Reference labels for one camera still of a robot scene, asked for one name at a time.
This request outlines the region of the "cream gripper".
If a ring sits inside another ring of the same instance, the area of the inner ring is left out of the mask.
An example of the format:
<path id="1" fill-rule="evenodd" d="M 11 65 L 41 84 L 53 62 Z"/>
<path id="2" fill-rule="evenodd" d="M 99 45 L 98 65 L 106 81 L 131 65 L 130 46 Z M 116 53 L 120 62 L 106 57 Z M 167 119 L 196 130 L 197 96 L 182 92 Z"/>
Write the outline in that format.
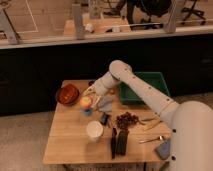
<path id="1" fill-rule="evenodd" d="M 102 97 L 106 94 L 106 88 L 102 84 L 92 84 L 83 93 L 83 97 Z"/>

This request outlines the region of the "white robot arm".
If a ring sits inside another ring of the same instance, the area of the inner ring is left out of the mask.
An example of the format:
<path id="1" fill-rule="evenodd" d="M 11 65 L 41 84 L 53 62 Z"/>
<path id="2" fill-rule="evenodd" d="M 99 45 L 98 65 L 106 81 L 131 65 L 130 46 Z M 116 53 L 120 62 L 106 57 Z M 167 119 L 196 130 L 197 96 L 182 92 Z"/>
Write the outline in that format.
<path id="1" fill-rule="evenodd" d="M 92 107 L 121 82 L 172 130 L 170 171 L 213 171 L 213 109 L 199 101 L 177 103 L 138 78 L 127 63 L 114 60 L 109 70 L 83 93 L 93 95 Z"/>

